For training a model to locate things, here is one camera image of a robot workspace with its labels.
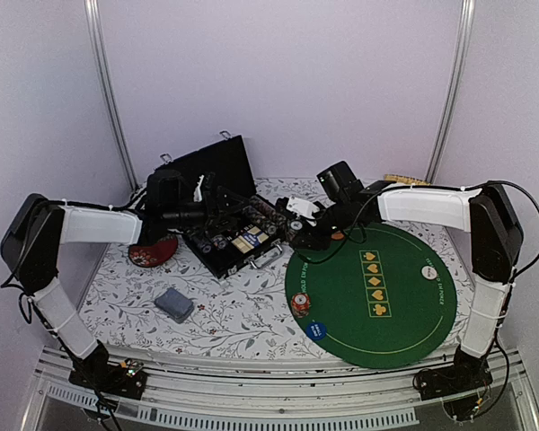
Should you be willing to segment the black poker chip case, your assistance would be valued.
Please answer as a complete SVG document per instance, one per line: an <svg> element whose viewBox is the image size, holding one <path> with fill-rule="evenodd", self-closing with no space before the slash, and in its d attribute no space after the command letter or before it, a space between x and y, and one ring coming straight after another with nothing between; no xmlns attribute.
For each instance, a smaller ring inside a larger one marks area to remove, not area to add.
<svg viewBox="0 0 539 431"><path fill-rule="evenodd" d="M257 192L243 138L221 140L163 164L146 181L145 209L177 231L217 278L261 270L284 254L286 223Z"/></svg>

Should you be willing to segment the red poker chip stack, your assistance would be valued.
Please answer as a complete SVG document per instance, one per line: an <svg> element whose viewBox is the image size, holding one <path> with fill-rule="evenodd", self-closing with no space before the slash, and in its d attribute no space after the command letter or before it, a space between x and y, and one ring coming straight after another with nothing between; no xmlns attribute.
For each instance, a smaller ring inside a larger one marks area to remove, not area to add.
<svg viewBox="0 0 539 431"><path fill-rule="evenodd" d="M309 315L311 300L306 293L294 294L290 301L291 312L297 319L302 319Z"/></svg>

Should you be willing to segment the blue small blind button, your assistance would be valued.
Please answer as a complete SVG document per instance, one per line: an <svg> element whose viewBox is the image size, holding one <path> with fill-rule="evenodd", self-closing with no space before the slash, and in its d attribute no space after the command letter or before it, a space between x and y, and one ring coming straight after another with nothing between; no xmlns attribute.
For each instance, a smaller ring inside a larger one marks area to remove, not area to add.
<svg viewBox="0 0 539 431"><path fill-rule="evenodd" d="M319 321L312 321L305 327L306 336L312 341L319 341L327 336L326 326Z"/></svg>

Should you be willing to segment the white dealer button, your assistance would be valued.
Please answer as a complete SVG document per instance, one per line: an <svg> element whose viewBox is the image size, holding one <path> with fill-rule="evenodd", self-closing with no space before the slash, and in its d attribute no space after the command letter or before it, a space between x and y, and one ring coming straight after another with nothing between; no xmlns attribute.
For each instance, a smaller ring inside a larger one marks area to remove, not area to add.
<svg viewBox="0 0 539 431"><path fill-rule="evenodd" d="M438 273L434 267L427 265L421 269L421 275L424 276L427 280L435 280L437 279Z"/></svg>

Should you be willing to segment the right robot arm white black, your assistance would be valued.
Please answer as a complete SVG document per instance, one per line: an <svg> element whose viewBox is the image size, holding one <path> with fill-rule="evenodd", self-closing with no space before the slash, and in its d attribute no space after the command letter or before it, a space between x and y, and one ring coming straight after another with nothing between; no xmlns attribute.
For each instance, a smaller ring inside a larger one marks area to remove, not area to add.
<svg viewBox="0 0 539 431"><path fill-rule="evenodd" d="M469 233L475 289L459 346L468 356L446 373L453 391L466 391L481 377L475 358L488 354L520 273L517 262L524 232L506 192L510 182L447 187L378 180L364 186L354 180L347 186L333 186L323 180L322 185L331 206L305 202L303 211L298 204L287 203L287 210L295 214L288 224L293 232L289 243L295 251L326 250L334 233L373 222L435 224Z"/></svg>

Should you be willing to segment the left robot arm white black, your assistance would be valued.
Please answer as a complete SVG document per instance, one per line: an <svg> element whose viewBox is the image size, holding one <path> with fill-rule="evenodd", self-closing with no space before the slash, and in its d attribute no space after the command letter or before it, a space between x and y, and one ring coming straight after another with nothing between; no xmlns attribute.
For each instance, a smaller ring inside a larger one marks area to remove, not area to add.
<svg viewBox="0 0 539 431"><path fill-rule="evenodd" d="M21 289L50 332L83 360L82 377L97 390L109 389L116 380L115 370L93 355L100 343L59 280L60 246L71 242L150 246L170 231L212 231L247 204L247 198L225 187L203 192L200 202L183 200L158 209L50 200L31 193L0 243L0 255L11 272L2 286Z"/></svg>

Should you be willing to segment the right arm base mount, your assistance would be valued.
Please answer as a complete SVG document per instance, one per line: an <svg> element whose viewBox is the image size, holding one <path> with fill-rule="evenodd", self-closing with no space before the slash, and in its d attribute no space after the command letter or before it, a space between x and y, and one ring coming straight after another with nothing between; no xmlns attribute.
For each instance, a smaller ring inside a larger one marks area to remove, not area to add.
<svg viewBox="0 0 539 431"><path fill-rule="evenodd" d="M455 351L451 365L422 369L412 379L413 388L422 400L457 395L443 404L445 413L457 422L475 418L492 383L486 357L470 356L461 348Z"/></svg>

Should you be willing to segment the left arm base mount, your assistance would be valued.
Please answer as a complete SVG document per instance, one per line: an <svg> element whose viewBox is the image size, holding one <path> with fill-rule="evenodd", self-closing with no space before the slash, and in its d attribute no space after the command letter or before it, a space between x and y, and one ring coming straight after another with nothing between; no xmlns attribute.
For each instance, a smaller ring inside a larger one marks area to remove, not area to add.
<svg viewBox="0 0 539 431"><path fill-rule="evenodd" d="M68 381L86 389L141 400L148 377L144 364L131 358L111 364L109 358L105 347L99 346L87 358L74 363Z"/></svg>

